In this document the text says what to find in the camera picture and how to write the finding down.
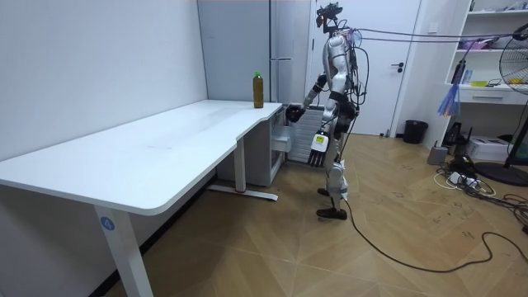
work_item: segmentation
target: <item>desk foot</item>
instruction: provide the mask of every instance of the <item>desk foot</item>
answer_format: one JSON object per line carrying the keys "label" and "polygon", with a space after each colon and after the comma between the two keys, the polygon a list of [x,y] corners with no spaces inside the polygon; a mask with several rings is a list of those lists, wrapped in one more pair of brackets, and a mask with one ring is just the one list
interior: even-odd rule
{"label": "desk foot", "polygon": [[117,271],[129,297],[153,297],[129,214],[95,206]]}
{"label": "desk foot", "polygon": [[258,192],[258,191],[239,192],[235,188],[232,188],[232,187],[229,187],[229,186],[211,185],[211,186],[207,187],[207,190],[221,191],[221,192],[225,192],[225,193],[244,195],[244,196],[251,196],[251,197],[266,199],[266,200],[269,200],[269,201],[277,201],[279,199],[279,196],[274,195],[274,194],[262,193],[262,192]]}

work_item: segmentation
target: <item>blue label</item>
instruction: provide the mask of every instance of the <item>blue label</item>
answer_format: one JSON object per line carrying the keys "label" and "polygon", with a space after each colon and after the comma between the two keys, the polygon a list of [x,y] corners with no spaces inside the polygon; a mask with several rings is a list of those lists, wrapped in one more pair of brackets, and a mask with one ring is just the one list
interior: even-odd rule
{"label": "blue label", "polygon": [[114,225],[114,222],[112,222],[112,220],[108,219],[107,217],[101,218],[101,224],[103,227],[105,227],[105,229],[110,230],[110,231],[116,228],[116,226]]}

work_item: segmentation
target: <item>brown bottle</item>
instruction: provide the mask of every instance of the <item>brown bottle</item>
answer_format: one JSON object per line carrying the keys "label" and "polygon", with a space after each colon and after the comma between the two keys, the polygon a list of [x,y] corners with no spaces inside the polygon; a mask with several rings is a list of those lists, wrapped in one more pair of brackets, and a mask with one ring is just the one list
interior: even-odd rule
{"label": "brown bottle", "polygon": [[253,78],[253,105],[255,108],[264,107],[264,81],[258,71],[255,72]]}

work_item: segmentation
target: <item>desk leg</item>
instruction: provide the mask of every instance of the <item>desk leg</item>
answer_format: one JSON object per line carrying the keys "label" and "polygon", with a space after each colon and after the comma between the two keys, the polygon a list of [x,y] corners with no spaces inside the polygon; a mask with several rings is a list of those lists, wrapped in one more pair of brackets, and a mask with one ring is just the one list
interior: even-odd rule
{"label": "desk leg", "polygon": [[99,223],[129,297],[153,297],[129,214],[95,206]]}
{"label": "desk leg", "polygon": [[277,201],[279,199],[277,195],[262,193],[258,191],[246,191],[246,163],[244,158],[244,138],[241,138],[237,141],[237,148],[234,150],[233,155],[235,188],[233,189],[232,187],[228,186],[211,185],[207,189],[212,191],[222,191],[226,193],[233,193]]}

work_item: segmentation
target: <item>electric fan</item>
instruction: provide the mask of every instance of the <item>electric fan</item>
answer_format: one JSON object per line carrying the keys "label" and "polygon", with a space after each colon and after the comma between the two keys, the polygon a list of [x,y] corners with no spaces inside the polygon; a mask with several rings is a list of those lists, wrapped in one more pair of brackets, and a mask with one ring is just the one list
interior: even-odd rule
{"label": "electric fan", "polygon": [[[512,90],[527,95],[526,100],[528,100],[527,29],[528,24],[525,24],[515,31],[513,38],[503,50],[499,62],[499,70],[504,83]],[[516,154],[526,136],[527,130],[528,120],[523,125],[521,132],[519,132],[516,142],[513,144],[504,164],[490,162],[475,163],[476,171],[496,182],[502,182],[511,186],[528,186],[528,173],[519,168],[512,167],[513,162],[518,163],[516,162]]]}

